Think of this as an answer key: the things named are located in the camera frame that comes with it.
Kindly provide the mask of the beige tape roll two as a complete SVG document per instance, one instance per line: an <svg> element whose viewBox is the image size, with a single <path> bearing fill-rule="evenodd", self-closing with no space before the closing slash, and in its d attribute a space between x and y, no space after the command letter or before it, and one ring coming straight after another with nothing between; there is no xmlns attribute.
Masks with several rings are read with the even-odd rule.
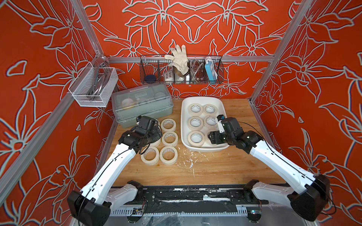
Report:
<svg viewBox="0 0 362 226"><path fill-rule="evenodd" d="M153 142L150 144L151 147L158 147L161 144L162 139L160 138L159 140Z"/></svg>

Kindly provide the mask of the beige tape roll three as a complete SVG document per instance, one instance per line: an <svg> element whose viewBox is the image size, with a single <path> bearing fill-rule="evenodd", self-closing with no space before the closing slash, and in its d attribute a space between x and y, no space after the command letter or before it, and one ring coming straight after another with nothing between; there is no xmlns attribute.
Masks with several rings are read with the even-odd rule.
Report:
<svg viewBox="0 0 362 226"><path fill-rule="evenodd" d="M141 155L141 160L148 166L157 164L159 161L159 150L156 147L149 147Z"/></svg>

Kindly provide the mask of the beige tape roll four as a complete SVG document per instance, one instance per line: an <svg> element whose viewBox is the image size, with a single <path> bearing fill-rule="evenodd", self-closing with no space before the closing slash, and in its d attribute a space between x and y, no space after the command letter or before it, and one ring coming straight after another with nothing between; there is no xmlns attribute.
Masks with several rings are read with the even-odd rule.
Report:
<svg viewBox="0 0 362 226"><path fill-rule="evenodd" d="M193 116L188 120L188 127L192 131L199 131L204 127L203 120L200 117Z"/></svg>

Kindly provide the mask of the beige tape roll one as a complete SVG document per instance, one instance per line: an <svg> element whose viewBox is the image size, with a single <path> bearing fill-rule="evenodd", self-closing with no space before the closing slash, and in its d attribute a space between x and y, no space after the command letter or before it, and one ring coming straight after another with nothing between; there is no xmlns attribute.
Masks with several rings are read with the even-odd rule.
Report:
<svg viewBox="0 0 362 226"><path fill-rule="evenodd" d="M163 132L175 132L176 130L176 121L171 118L166 118L161 122L161 129Z"/></svg>

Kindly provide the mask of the beige tape roll nine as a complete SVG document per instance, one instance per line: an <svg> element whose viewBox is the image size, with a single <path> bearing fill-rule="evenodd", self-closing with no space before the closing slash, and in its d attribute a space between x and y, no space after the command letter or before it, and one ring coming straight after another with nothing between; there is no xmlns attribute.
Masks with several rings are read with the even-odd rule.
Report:
<svg viewBox="0 0 362 226"><path fill-rule="evenodd" d="M169 160L169 159L165 158L165 155L166 155L167 152L173 153L173 158L172 159ZM175 164L177 162L178 152L174 147L166 146L166 147L163 147L161 149L160 154L159 154L159 158L160 158L161 162L164 165L170 166L170 165L173 165L173 164Z"/></svg>

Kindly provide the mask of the beige tape roll ten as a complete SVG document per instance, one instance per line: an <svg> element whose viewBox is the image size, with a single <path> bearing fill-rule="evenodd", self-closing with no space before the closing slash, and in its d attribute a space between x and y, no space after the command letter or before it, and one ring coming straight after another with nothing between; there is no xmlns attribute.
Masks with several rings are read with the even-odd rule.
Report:
<svg viewBox="0 0 362 226"><path fill-rule="evenodd" d="M213 115L207 115L204 118L204 126L208 127L210 129L216 128L218 124L218 120L216 116Z"/></svg>

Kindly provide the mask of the beige tape roll eleven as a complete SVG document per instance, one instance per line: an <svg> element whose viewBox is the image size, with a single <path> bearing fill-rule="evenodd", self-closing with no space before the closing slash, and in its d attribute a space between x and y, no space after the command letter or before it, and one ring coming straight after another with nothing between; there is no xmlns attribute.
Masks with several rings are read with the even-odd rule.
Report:
<svg viewBox="0 0 362 226"><path fill-rule="evenodd" d="M188 135L188 142L192 147L202 147L205 142L205 136L200 131L192 131Z"/></svg>

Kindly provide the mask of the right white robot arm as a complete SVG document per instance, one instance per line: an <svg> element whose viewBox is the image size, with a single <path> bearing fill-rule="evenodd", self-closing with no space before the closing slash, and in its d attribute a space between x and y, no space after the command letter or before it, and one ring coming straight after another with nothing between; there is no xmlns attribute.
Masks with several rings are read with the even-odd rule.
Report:
<svg viewBox="0 0 362 226"><path fill-rule="evenodd" d="M207 137L212 144L228 143L259 159L289 185L282 187L256 182L251 186L251 191L257 199L288 206L308 221L315 221L327 205L330 199L330 180L322 174L316 176L299 167L271 148L264 138L254 131L238 137L226 132L212 131Z"/></svg>

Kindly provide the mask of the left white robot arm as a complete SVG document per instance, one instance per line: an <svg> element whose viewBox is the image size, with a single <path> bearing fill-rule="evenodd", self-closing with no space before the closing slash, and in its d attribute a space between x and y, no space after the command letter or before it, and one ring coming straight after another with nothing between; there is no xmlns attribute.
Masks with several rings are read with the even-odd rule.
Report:
<svg viewBox="0 0 362 226"><path fill-rule="evenodd" d="M114 192L110 189L129 161L143 147L150 147L161 137L159 126L150 130L146 137L133 130L122 134L111 157L97 174L81 191L72 191L67 198L71 215L79 226L102 226L112 211L128 202L142 199L143 185L134 180Z"/></svg>

